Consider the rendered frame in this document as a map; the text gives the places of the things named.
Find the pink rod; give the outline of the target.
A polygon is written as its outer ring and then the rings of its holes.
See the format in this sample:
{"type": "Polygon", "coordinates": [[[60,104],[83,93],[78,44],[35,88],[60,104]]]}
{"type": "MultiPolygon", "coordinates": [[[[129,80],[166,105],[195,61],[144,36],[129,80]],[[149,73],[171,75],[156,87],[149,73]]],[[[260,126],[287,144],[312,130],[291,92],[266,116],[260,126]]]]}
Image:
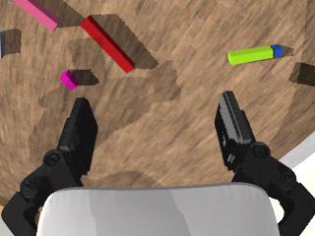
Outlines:
{"type": "Polygon", "coordinates": [[[49,30],[54,31],[61,21],[40,5],[35,0],[13,0],[29,14],[46,26],[49,30]]]}

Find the small magenta block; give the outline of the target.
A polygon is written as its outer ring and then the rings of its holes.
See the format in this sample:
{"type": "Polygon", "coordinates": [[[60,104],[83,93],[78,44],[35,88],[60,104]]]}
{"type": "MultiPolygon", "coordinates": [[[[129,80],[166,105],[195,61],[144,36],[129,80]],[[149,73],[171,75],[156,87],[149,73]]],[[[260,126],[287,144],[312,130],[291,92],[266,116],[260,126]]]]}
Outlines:
{"type": "Polygon", "coordinates": [[[62,74],[60,80],[69,90],[76,88],[79,83],[79,81],[72,75],[69,70],[62,74]]]}

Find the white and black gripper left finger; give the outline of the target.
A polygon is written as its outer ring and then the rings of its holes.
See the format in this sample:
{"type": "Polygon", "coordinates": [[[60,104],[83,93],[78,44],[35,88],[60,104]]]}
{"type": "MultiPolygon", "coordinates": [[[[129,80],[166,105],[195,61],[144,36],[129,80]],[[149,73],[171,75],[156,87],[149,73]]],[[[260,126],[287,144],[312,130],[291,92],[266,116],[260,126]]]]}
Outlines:
{"type": "Polygon", "coordinates": [[[85,187],[80,178],[91,170],[97,130],[89,101],[76,98],[57,149],[44,155],[43,164],[22,181],[20,191],[1,212],[14,236],[36,236],[35,216],[51,194],[66,188],[85,187]]]}

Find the red rod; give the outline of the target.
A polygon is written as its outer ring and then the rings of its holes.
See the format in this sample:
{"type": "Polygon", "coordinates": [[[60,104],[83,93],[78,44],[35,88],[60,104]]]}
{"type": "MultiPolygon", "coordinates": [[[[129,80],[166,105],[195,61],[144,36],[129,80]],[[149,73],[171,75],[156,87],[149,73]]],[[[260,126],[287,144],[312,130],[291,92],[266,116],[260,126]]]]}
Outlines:
{"type": "Polygon", "coordinates": [[[134,70],[135,63],[107,34],[107,32],[89,15],[80,26],[97,42],[97,44],[121,67],[127,74],[134,70]]]}

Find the small blue block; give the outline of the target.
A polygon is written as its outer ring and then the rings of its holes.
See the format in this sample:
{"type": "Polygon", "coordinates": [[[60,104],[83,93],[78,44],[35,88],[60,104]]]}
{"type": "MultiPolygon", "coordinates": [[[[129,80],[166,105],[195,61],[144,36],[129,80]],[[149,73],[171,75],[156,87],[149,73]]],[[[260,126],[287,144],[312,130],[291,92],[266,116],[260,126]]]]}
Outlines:
{"type": "Polygon", "coordinates": [[[283,55],[283,49],[278,44],[271,45],[271,48],[274,50],[273,51],[274,57],[280,57],[283,55]]]}

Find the lime green rod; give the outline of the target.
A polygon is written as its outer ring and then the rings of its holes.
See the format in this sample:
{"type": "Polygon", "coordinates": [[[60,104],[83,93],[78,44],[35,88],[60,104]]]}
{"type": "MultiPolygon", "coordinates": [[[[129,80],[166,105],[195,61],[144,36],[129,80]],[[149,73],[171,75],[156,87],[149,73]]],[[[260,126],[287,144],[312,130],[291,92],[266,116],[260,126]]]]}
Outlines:
{"type": "Polygon", "coordinates": [[[228,52],[228,60],[231,65],[263,60],[273,58],[273,51],[270,45],[232,51],[228,52]]]}

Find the grey rectangular block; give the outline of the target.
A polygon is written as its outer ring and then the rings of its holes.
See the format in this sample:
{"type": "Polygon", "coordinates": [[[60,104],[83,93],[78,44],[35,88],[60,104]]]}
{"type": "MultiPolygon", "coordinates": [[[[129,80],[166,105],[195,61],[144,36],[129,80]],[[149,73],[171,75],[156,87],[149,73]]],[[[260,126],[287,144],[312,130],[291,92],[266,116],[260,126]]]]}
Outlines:
{"type": "Polygon", "coordinates": [[[0,32],[0,59],[5,56],[5,33],[0,32]]]}

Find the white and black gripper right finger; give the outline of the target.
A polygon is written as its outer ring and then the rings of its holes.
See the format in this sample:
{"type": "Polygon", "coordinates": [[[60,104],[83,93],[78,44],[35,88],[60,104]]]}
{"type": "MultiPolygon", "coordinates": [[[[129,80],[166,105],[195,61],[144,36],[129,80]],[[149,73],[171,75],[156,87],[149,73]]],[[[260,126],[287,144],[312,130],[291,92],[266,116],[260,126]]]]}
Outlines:
{"type": "Polygon", "coordinates": [[[220,94],[215,127],[224,166],[234,173],[231,182],[260,185],[283,208],[280,236],[300,236],[315,215],[315,198],[293,170],[271,156],[266,144],[256,142],[232,90],[220,94]]]}

